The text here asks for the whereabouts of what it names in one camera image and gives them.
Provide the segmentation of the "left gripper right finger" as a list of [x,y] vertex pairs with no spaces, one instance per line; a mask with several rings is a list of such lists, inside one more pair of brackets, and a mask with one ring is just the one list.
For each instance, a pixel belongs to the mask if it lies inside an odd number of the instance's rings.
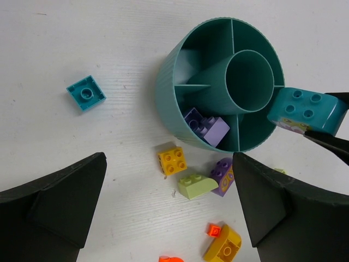
[[348,196],[234,153],[251,244],[261,261],[348,261]]

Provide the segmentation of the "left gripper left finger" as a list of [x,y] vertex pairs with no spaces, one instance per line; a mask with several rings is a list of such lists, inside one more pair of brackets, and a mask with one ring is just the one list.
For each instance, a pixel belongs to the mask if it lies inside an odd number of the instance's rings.
[[106,174],[102,152],[1,192],[1,261],[76,261]]

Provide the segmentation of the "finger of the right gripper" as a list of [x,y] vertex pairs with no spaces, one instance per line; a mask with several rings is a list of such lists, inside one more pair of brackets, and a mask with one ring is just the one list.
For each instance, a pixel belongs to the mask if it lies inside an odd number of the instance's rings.
[[330,92],[326,95],[335,97],[336,105],[326,120],[325,130],[336,135],[348,111],[348,92]]
[[312,142],[331,151],[339,157],[344,163],[349,164],[349,141],[341,138],[336,138],[327,133],[316,131],[306,131],[304,137]]

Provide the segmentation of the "teal printed lego brick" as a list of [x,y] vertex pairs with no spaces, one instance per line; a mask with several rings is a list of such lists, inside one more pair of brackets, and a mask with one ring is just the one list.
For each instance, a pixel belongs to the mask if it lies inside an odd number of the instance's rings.
[[277,126],[298,134],[307,130],[328,133],[325,124],[335,105],[336,98],[326,94],[282,88],[267,118]]

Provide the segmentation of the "purple lego brick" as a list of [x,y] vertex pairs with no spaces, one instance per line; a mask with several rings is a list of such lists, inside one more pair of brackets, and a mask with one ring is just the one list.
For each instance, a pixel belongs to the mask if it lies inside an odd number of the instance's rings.
[[221,117],[203,117],[196,108],[187,110],[183,117],[190,129],[212,147],[217,147],[230,130]]

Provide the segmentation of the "teal divided round container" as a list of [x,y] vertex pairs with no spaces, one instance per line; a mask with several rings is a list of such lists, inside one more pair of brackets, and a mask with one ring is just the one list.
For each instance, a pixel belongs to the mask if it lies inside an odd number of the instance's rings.
[[[274,131],[267,114],[284,86],[269,40],[245,21],[217,17],[196,26],[164,59],[155,104],[164,126],[180,141],[205,150],[245,152]],[[190,128],[185,117],[191,109],[228,125],[216,146]]]

